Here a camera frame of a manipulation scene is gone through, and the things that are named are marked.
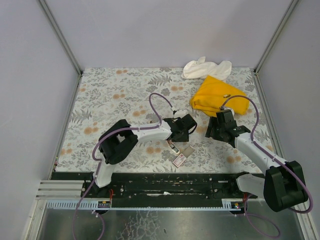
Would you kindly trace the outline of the cardboard staple box tray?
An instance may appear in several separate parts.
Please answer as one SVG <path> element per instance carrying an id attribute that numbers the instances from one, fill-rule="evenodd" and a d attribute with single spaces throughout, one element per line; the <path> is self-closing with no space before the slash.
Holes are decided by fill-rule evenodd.
<path id="1" fill-rule="evenodd" d="M 182 151 L 181 154 L 182 154 L 185 158 L 188 158 L 190 155 L 193 154 L 194 151 L 195 151 L 195 149 L 194 149 L 191 145 L 189 145 L 186 149 L 184 149 L 184 150 Z"/>

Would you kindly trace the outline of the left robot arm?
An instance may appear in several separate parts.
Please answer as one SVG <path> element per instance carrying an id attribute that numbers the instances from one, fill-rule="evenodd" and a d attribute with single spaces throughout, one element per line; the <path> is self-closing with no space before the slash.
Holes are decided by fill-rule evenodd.
<path id="1" fill-rule="evenodd" d="M 124 161 L 139 142 L 168 141 L 170 146 L 184 143 L 196 128 L 197 123 L 190 114 L 143 125 L 119 120 L 99 138 L 92 151 L 93 160 L 98 162 L 93 174 L 95 185 L 98 188 L 109 185 L 116 165 Z"/>

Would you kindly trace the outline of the red white staple box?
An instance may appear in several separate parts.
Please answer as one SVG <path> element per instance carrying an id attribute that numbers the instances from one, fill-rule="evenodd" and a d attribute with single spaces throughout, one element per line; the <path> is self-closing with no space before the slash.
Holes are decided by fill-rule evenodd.
<path id="1" fill-rule="evenodd" d="M 187 157 L 181 153 L 172 163 L 176 168 L 179 168 L 186 160 Z"/>

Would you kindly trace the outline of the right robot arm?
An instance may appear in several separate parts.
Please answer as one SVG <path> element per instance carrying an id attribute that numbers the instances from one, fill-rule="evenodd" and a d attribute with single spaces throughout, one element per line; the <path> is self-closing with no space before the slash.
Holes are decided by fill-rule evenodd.
<path id="1" fill-rule="evenodd" d="M 247 127 L 237 125 L 231 110 L 219 111 L 211 117 L 205 136 L 230 144 L 260 169 L 264 177 L 242 173 L 236 177 L 236 184 L 240 191 L 263 198 L 274 212 L 312 201 L 302 166 L 262 146 Z"/>

